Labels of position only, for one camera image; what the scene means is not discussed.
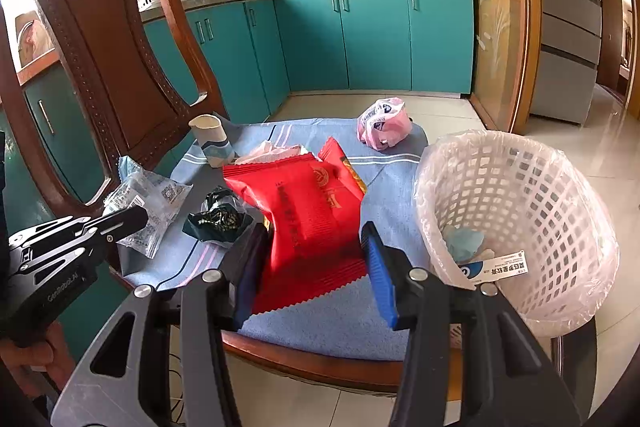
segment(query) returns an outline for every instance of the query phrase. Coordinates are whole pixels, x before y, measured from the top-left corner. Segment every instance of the trash can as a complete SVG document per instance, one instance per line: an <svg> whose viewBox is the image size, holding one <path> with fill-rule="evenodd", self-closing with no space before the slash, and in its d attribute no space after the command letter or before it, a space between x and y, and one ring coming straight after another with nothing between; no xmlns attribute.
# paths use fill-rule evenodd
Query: trash can
<svg viewBox="0 0 640 427"><path fill-rule="evenodd" d="M528 273L497 285L537 337L588 322L613 285L611 219L561 151L495 131L446 136L424 150L414 200L433 269L449 285L475 288L447 250L447 225L484 233L496 257L524 250Z"/></svg>

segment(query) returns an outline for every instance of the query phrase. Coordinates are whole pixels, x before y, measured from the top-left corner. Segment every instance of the red plastic wrapper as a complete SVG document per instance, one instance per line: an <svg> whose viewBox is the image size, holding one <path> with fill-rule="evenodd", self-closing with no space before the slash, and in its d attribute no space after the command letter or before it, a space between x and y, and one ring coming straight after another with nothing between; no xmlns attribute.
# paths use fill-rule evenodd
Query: red plastic wrapper
<svg viewBox="0 0 640 427"><path fill-rule="evenodd" d="M319 158L223 167L229 188L274 228L254 313L319 297L367 273L358 238L362 181L335 139Z"/></svg>

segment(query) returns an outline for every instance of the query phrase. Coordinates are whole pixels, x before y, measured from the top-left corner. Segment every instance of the chair seat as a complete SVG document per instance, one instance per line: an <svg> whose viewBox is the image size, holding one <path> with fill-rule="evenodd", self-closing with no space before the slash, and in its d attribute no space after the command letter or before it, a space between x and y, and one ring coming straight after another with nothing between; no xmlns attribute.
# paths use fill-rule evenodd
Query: chair seat
<svg viewBox="0 0 640 427"><path fill-rule="evenodd" d="M279 146L302 144L317 154L333 136L367 185L361 225L373 221L385 244L401 248L414 266L429 266L428 252L414 216L414 174L427 138L414 124L397 146L377 152L359 142L356 120L312 119L234 125L223 120L226 134L239 155L263 140ZM193 184L180 214L167 230L153 259L120 247L122 272L133 285L147 283L164 290L186 284L197 274L218 266L223 247L201 243L182 232L189 212L199 212L208 192L224 185L221 169L212 169L197 144L191 146L172 179ZM262 219L255 210L257 219ZM253 315L241 334L272 344L348 359L402 360L407 332L391 331L378 314L368 277L327 295L284 309Z"/></svg>

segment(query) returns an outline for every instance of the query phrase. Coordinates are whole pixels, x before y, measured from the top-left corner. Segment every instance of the refrigerator door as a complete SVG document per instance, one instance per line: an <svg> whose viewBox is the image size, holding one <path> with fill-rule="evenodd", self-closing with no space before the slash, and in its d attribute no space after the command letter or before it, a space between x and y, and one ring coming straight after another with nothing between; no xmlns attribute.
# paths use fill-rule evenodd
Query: refrigerator door
<svg viewBox="0 0 640 427"><path fill-rule="evenodd" d="M542 0L542 11L602 35L602 9L595 0Z"/></svg>
<svg viewBox="0 0 640 427"><path fill-rule="evenodd" d="M594 65L600 61L600 37L546 13L542 14L542 44Z"/></svg>
<svg viewBox="0 0 640 427"><path fill-rule="evenodd" d="M531 114L584 124L597 71L568 58L540 52Z"/></svg>

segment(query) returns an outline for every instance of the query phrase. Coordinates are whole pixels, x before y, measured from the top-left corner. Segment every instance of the crumpled pink bag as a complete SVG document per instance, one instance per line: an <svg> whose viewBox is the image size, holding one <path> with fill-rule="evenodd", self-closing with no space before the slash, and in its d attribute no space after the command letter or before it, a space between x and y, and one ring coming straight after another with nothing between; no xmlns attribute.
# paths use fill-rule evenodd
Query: crumpled pink bag
<svg viewBox="0 0 640 427"><path fill-rule="evenodd" d="M358 140L382 151L404 140L411 127L402 98L381 98L358 118Z"/></svg>

